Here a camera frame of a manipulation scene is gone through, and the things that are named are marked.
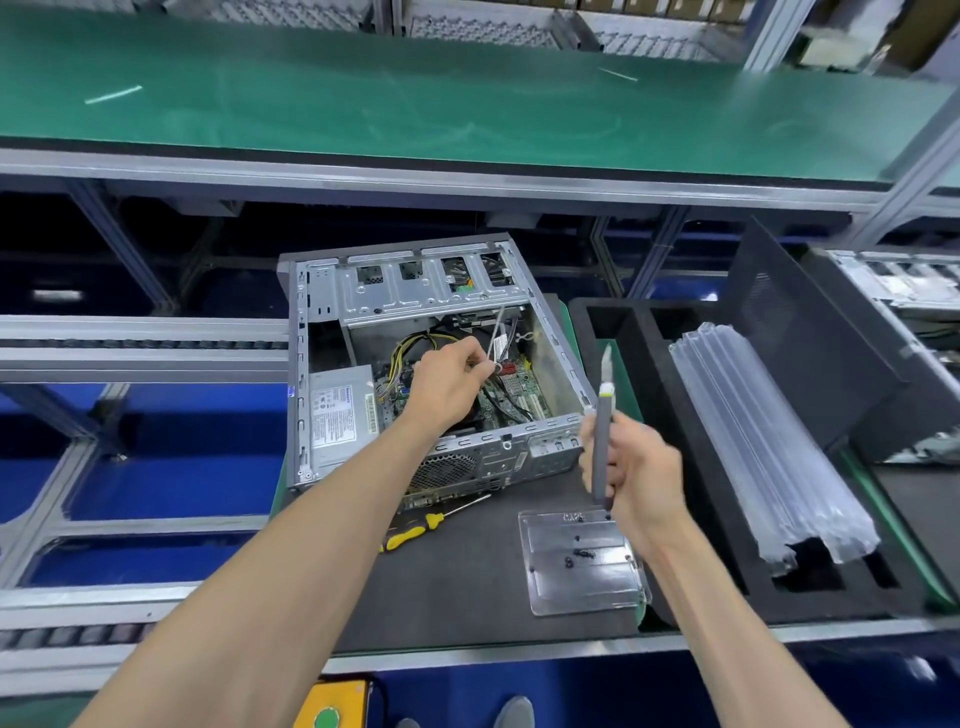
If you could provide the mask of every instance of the person's left hand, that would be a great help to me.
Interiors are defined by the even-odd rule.
[[[439,437],[467,416],[493,369],[473,336],[425,353],[414,364],[410,399],[401,417],[437,430]]]

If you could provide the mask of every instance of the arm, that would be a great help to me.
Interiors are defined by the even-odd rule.
[[[414,471],[492,370],[473,337],[425,354],[396,422],[164,619],[75,728],[293,725]]]
[[[581,433],[588,480],[593,419]],[[846,726],[750,608],[684,503],[680,453],[651,427],[613,416],[613,516],[657,577],[724,726]]]

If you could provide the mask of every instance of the person's left arm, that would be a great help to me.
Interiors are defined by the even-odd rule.
[[[425,354],[403,414],[164,619],[74,728],[293,725],[414,471],[492,370],[472,336]]]

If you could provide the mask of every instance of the clear plastic bubble wrap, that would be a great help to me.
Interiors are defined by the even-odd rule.
[[[820,538],[837,564],[874,551],[874,522],[817,447],[750,342],[703,324],[670,345],[697,414],[723,462],[760,557],[776,575],[790,548]]]

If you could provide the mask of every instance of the white label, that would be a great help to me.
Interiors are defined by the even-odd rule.
[[[353,387],[322,389],[313,395],[313,447],[350,443],[357,439],[353,419]]]
[[[493,361],[499,361],[503,358],[503,352],[507,349],[507,334],[501,333],[493,339]]]
[[[365,404],[367,405],[367,431],[371,435],[376,434],[376,408],[373,405],[373,395],[366,395],[364,397]]]

